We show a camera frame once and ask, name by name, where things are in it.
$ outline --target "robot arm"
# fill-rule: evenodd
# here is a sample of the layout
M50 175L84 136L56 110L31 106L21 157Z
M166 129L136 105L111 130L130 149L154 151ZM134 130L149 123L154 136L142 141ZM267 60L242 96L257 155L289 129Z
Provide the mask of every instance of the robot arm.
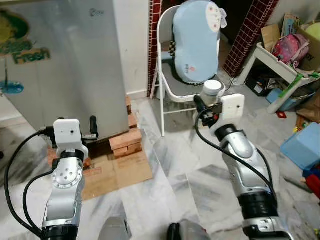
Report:
M83 161L89 151L82 144L77 119L57 120L53 129L60 159L51 175L52 192L46 205L41 239L75 240L80 223L81 192L85 186Z
M194 101L198 111L205 112L205 109L208 109L199 96L196 95ZM226 153L229 152L232 156L243 160L270 182L271 176L268 174L263 157L244 132L237 130L233 125L242 116L244 96L240 94L224 96L221 98L221 103L222 107L219 107L218 112L213 110L199 118L210 127L210 132L217 136L220 147ZM223 160L229 169L232 186L242 208L244 233L252 240L266 238L293 240L279 218L277 199L272 187L270 188L266 181L230 154L224 153Z

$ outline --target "marble floor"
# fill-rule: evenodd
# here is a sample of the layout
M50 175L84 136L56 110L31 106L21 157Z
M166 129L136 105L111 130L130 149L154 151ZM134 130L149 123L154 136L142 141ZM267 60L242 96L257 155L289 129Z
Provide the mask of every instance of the marble floor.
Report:
M223 72L218 75L226 84L229 83ZM313 228L320 226L319 200L284 180L285 176L289 176L299 181L302 173L279 149L292 134L295 113L287 112L287 119L268 115L266 107L269 103L245 86L232 87L228 94L232 93L241 93L246 97L244 116L238 128L245 131L270 163L281 218L296 240L315 240ZM166 99L165 107L175 109L184 106ZM137 115L153 179L85 201L77 239L97 240L107 218L111 216L127 220L133 240L165 240L169 224L181 219L201 224L212 240L248 239L242 232L243 217L227 166L221 153L196 135L193 113L166 115L165 137L161 137L158 99L133 100L132 109ZM33 131L28 123L0 129L0 149L5 154L0 161L1 186L8 156ZM210 136L208 129L201 128L201 132L218 143L215 137ZM18 155L10 175L10 192L20 216L23 213L22 192L26 181L48 168L46 144L41 138L32 140ZM50 191L49 177L36 181L30 188L28 209L38 226L42 224ZM3 187L0 189L0 204L0 239L36 239L11 216Z

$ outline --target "pink bag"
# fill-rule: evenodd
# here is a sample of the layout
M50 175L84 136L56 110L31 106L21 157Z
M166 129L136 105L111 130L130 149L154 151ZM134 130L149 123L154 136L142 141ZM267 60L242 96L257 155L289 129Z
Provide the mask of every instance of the pink bag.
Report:
M280 38L272 54L285 64L292 63L294 68L309 52L309 41L301 34L289 34Z

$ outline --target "black cable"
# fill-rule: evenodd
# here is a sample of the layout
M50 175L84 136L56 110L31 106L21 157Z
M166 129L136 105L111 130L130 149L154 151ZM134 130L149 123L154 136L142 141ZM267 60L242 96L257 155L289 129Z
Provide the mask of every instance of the black cable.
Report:
M35 180L37 180L37 179L39 179L39 178L42 178L42 177L44 177L44 176L50 175L50 174L52 174L53 172L54 172L54 171L51 170L51 171L45 172L45 173L43 173L43 174L40 174L40 175L38 175L38 176L35 176L34 178L32 178L32 179L28 182L28 184L25 186L24 191L23 191L23 200L22 200L22 201L23 201L23 211L24 211L24 215L25 215L26 219L28 220L28 222L30 223L30 225L31 225L34 229L36 229L38 232L40 232L40 233L42 232L41 229L38 228L37 225L32 221L32 219L31 219L31 217L30 217L30 215L29 215L29 212L28 212L28 207L27 207L27 193L28 193L28 189L29 189L30 185L31 185Z
M233 82L234 82L235 79L236 79L236 77L234 77L234 78L231 80L230 85L228 86L228 88L227 88L224 92L228 91L228 90L231 88L231 86L232 86L232 84L233 84Z
M274 198L274 201L275 201L275 205L276 207L278 207L278 200L277 200L277 196L276 196L276 192L274 190L274 187L272 186L272 184L268 181L268 179L266 179L265 176L263 176L259 171L257 171L254 167L252 167L250 164L246 163L244 160L242 160L241 158L233 155L232 153L228 152L227 150L223 149L222 147L214 144L213 142L207 140L202 134L201 132L199 131L199 119L200 117L208 110L210 110L212 107L210 108L207 108L203 111L201 111L198 116L196 117L196 120L195 120L195 125L194 125L194 128L195 128L195 131L196 133L198 134L198 136L208 145L210 145L211 147L219 150L220 152L224 153L225 155L233 158L234 160L236 160L237 162L241 163L242 165L244 165L245 167L247 167L248 169L250 169L252 172L254 172L255 174L258 175L258 177L260 177L264 182L265 184L270 188L270 191L271 191L271 194Z
M271 184L271 186L273 187L274 186L274 182L272 180L272 174L271 174L271 169L270 169L270 166L269 166L269 163L265 157L265 155L256 147L256 150L258 151L258 153L261 155L265 165L266 165L266 169L268 171L268 175L269 175L269 182Z
M9 170L10 167L13 163L13 161L15 160L18 152L21 150L21 148L26 144L26 142L28 142L30 139L32 139L35 136L39 136L44 134L45 131L41 130L38 131L34 134L32 134L31 136L29 136L28 138L26 138L19 146L18 148L15 150L15 152L13 153L12 157L10 158L6 169L5 169L5 173L4 173L4 191L5 191L5 198L6 198L6 202L8 204L9 210L12 214L12 216L22 225L24 226L26 229L28 229L30 232L32 232L33 234L35 234L36 236L38 236L39 238L41 237L41 232L39 232L37 229L34 229L33 227L31 227L29 224L27 224L25 221L23 221L16 213L14 206L12 205L11 202L11 198L10 198L10 192L9 192Z

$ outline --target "refrigerator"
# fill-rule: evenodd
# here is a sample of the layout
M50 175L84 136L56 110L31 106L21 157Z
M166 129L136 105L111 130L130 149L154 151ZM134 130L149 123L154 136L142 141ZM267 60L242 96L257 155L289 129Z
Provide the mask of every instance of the refrigerator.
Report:
M6 76L23 86L6 97L36 130L76 118L89 134L91 116L98 140L128 130L112 0L0 3L0 81Z

